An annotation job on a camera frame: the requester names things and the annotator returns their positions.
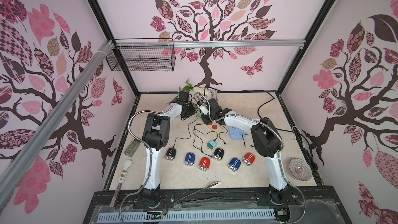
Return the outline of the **teal USB charger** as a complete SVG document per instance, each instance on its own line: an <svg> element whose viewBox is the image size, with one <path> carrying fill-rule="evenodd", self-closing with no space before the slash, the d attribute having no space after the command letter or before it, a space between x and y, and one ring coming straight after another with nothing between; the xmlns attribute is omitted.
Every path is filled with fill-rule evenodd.
<svg viewBox="0 0 398 224"><path fill-rule="evenodd" d="M207 143L207 148L208 149L214 149L217 147L217 143L214 140L211 140Z"/></svg>

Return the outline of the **black electric shaver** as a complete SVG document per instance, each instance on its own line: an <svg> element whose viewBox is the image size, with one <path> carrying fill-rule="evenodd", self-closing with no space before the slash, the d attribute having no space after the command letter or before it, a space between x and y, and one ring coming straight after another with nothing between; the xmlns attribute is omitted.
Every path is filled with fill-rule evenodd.
<svg viewBox="0 0 398 224"><path fill-rule="evenodd" d="M165 154L165 159L169 161L173 161L176 157L176 149L175 148L169 148Z"/></svg>
<svg viewBox="0 0 398 224"><path fill-rule="evenodd" d="M216 148L212 155L212 158L217 161L221 161L223 159L223 157L224 157L224 149Z"/></svg>

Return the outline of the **red electric shaver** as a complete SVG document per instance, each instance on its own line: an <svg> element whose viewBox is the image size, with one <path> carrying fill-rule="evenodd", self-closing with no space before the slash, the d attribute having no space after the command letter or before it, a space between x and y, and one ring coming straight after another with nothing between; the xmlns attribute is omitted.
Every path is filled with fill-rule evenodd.
<svg viewBox="0 0 398 224"><path fill-rule="evenodd" d="M200 160L199 169L202 171L207 171L209 169L209 167L210 167L210 159L203 157Z"/></svg>
<svg viewBox="0 0 398 224"><path fill-rule="evenodd" d="M242 161L245 165L250 166L254 163L255 159L256 159L255 155L251 152L248 152L244 155Z"/></svg>

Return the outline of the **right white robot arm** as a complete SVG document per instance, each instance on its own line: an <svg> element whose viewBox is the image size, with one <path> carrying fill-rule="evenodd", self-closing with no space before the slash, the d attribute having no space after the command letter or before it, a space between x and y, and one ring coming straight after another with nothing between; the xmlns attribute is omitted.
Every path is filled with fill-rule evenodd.
<svg viewBox="0 0 398 224"><path fill-rule="evenodd" d="M283 140L269 118L250 118L229 108L222 109L215 99L199 100L198 107L205 121L250 132L255 150L265 158L270 187L277 191L283 191L287 187L288 182L280 158L284 148Z"/></svg>

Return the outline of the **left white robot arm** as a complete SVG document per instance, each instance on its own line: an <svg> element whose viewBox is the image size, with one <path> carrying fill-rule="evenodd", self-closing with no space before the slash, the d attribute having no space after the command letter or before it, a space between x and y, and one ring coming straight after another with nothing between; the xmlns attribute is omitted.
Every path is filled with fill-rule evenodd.
<svg viewBox="0 0 398 224"><path fill-rule="evenodd" d="M187 110L191 101L192 96L188 92L180 91L166 109L160 112L148 112L142 136L142 140L149 145L146 148L147 178L144 181L145 189L156 190L159 188L161 183L161 152L169 142L171 121L181 116Z"/></svg>

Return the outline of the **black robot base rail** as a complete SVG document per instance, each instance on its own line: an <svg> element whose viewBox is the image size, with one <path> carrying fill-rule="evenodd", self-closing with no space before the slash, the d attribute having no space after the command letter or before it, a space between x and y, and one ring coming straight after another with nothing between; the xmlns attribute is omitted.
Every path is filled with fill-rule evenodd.
<svg viewBox="0 0 398 224"><path fill-rule="evenodd" d="M151 202L132 190L120 192L117 203L110 207L113 191L99 191L93 195L83 222L97 224L100 213L225 210L269 208L275 219L267 220L219 220L188 222L149 222L133 224L349 224L342 201L331 186L306 186L289 188L280 204L271 200L269 188L218 188L213 187L190 196L180 203L176 200L198 189L163 189L158 200Z"/></svg>

